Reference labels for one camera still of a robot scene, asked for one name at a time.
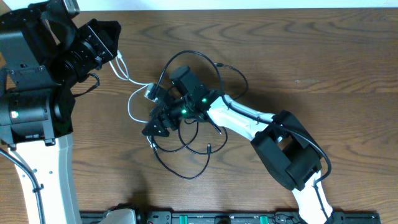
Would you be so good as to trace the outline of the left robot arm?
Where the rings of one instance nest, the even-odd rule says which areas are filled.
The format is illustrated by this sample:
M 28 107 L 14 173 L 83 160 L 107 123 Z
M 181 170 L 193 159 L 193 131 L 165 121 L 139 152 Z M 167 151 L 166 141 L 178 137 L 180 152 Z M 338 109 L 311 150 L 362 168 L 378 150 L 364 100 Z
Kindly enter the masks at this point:
M 121 25 L 77 27 L 76 1 L 45 1 L 1 16 L 1 154 L 16 167 L 30 223 L 80 223 L 72 171 L 72 87 L 118 52 Z

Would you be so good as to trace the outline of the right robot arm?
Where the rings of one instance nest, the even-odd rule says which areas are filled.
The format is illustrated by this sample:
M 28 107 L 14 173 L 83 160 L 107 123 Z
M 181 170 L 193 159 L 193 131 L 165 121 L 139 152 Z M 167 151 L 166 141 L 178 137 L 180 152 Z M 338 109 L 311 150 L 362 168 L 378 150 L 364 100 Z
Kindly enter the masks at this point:
M 156 136 L 169 136 L 185 119 L 228 128 L 248 139 L 270 175 L 292 191 L 304 222 L 331 223 L 333 209 L 322 188 L 329 173 L 322 173 L 321 161 L 331 162 L 292 113 L 263 113 L 244 106 L 220 89 L 209 89 L 188 66 L 176 69 L 169 78 L 179 98 L 155 83 L 145 92 L 156 104 L 142 131 L 153 149 Z

